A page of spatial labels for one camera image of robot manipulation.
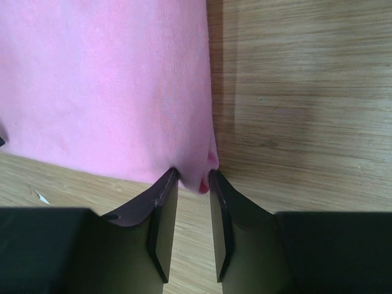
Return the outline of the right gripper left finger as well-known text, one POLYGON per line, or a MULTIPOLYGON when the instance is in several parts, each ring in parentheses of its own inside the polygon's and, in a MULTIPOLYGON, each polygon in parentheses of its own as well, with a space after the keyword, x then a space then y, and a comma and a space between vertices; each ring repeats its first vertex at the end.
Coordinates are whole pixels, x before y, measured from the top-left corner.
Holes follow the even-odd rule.
POLYGON ((2 293, 162 293, 169 280, 178 171, 104 215, 1 208, 2 293))

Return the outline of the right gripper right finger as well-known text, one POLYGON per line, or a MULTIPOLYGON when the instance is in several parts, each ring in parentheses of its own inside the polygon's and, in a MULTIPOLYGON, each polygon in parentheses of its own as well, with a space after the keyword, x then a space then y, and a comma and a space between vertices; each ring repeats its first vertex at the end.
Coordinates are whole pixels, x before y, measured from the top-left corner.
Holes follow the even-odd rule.
POLYGON ((270 213, 209 174, 224 293, 390 293, 391 213, 270 213))

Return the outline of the pink t-shirt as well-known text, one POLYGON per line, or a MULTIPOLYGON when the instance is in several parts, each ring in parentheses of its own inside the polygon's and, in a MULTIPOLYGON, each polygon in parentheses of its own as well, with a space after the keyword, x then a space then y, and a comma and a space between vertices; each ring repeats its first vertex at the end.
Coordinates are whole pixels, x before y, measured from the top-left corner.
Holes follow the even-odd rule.
POLYGON ((194 192, 219 165, 205 1, 2 1, 5 153, 194 192))

